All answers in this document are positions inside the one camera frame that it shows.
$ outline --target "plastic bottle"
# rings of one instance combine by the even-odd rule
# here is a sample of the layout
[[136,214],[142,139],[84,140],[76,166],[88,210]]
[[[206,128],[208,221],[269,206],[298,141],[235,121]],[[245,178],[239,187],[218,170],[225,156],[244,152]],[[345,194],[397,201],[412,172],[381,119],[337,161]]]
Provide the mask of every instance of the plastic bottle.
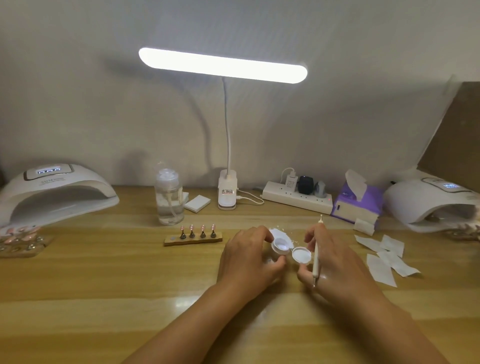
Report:
[[160,169],[155,182],[156,209],[162,225],[175,225],[183,220],[183,188],[179,174],[169,168]]

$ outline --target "wooden desk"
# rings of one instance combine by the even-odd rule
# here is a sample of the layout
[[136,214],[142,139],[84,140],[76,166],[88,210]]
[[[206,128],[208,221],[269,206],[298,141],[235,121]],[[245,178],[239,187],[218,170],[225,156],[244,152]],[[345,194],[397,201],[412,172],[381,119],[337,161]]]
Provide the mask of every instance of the wooden desk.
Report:
[[[0,261],[0,362],[119,363],[189,307],[216,280],[223,243],[163,247],[178,226],[160,227],[154,191],[117,187],[120,204],[62,221],[45,234],[56,236],[39,256]],[[238,229],[280,226],[301,242],[319,214],[266,202],[234,211],[212,203],[185,213],[184,225],[215,223],[228,239]],[[324,216],[365,259],[352,225]],[[382,218],[383,233],[405,242],[405,261],[423,277],[382,285],[409,311],[453,363],[480,358],[480,244],[456,243],[441,234],[421,235]],[[283,285],[250,303],[215,343],[207,363],[370,363],[348,332],[306,295],[293,261]]]

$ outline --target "forearm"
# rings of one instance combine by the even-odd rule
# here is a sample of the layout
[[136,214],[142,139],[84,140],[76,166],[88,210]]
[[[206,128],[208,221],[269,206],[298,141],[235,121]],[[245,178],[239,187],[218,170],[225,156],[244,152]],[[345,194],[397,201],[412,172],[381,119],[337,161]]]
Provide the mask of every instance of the forearm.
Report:
[[124,364],[201,363],[219,333],[245,304],[225,283],[216,284]]
[[358,322],[366,338],[385,362],[394,364],[448,364],[422,333],[409,313],[390,303],[363,307]]

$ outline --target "white wall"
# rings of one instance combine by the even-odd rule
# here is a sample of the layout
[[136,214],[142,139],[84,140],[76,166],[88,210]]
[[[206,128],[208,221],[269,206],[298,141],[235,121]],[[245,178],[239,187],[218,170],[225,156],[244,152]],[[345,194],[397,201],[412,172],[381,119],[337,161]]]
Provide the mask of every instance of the white wall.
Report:
[[142,46],[305,63],[298,85],[228,80],[240,185],[285,167],[331,188],[416,164],[453,97],[480,78],[480,1],[5,0],[0,165],[90,167],[152,184],[171,159],[185,185],[226,165],[219,78],[152,70]]

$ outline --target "tissue box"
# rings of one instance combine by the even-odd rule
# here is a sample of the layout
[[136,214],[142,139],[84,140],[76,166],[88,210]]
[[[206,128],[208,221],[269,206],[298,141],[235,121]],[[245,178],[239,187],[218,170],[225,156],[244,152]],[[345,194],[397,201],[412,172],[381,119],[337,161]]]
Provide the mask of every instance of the tissue box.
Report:
[[357,201],[355,194],[345,182],[333,204],[331,215],[353,223],[359,218],[375,225],[382,213],[382,205],[383,193],[377,187],[367,185],[363,198]]

